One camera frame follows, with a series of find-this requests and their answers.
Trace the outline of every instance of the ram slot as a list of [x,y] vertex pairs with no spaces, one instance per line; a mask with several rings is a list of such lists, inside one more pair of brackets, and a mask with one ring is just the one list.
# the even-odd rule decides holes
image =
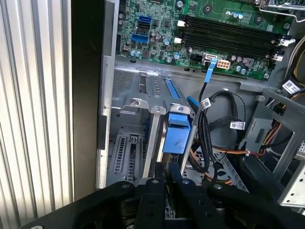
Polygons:
[[186,45],[218,49],[236,54],[247,54],[257,57],[270,56],[268,49],[262,49],[259,46],[251,46],[248,44],[239,44],[234,41],[227,41],[219,38],[203,37],[202,35],[184,33],[182,39]]
[[232,36],[241,36],[248,39],[254,39],[256,41],[278,41],[282,38],[282,35],[271,33],[267,31],[254,30],[247,27],[235,26],[227,23],[220,23],[216,21],[210,21],[201,18],[194,18],[185,16],[184,21],[186,22],[187,30],[194,30],[197,32],[207,32],[217,34],[226,34]]

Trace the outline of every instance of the motherboard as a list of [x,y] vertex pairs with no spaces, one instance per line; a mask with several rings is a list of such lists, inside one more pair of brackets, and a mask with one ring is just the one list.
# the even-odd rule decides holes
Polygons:
[[116,54],[267,80],[291,23],[255,0],[120,0]]

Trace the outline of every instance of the sticker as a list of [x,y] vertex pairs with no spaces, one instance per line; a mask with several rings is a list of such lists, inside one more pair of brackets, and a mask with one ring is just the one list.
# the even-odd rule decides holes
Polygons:
[[296,93],[300,90],[291,80],[288,80],[286,83],[283,84],[283,88],[289,92],[289,94]]
[[245,122],[231,122],[230,128],[235,130],[244,130]]
[[209,98],[206,98],[200,102],[200,108],[203,111],[210,106],[211,106],[211,102]]

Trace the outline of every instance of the chip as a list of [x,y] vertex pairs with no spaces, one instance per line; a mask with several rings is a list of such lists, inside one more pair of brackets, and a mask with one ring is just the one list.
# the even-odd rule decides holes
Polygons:
[[163,21],[163,26],[164,27],[170,27],[170,25],[171,25],[171,21],[170,20],[164,20]]
[[150,0],[150,2],[162,4],[163,0]]
[[194,8],[195,8],[195,5],[191,3],[189,6],[189,11],[194,11]]
[[142,51],[142,57],[143,58],[149,58],[149,50],[143,50]]
[[153,26],[159,26],[159,20],[157,19],[153,19],[152,23]]

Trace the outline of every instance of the green circuit board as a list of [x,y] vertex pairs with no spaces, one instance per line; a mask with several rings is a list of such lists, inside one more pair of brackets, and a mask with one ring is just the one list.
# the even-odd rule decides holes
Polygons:
[[[121,11],[119,15],[116,54],[132,59],[184,66],[186,69],[192,67],[205,71],[206,67],[202,63],[190,60],[191,54],[185,45],[173,42],[174,31],[177,29],[177,22],[181,15],[281,34],[287,34],[288,28],[285,29],[284,25],[290,25],[292,22],[291,17],[262,14],[257,6],[236,0],[185,0],[180,9],[177,7],[177,0],[121,0],[120,7],[123,5],[122,2],[125,4],[125,8],[124,12]],[[234,17],[234,13],[242,14],[243,17]],[[139,16],[148,16],[152,19],[149,31],[147,31],[148,42],[133,42],[131,40],[131,35],[138,29]],[[168,40],[169,45],[164,45],[164,40]],[[173,58],[175,53],[179,53],[178,59]],[[220,60],[229,60],[234,55],[231,52],[202,47],[193,47],[192,54],[201,56],[213,54]],[[246,55],[236,55],[236,58],[241,61],[231,61],[229,69],[215,68],[214,72],[235,77],[266,80],[264,75],[270,75],[272,71],[269,59],[249,58]],[[245,67],[245,59],[251,59],[253,63]],[[246,72],[241,74],[240,71],[236,70],[239,67],[246,68]]]

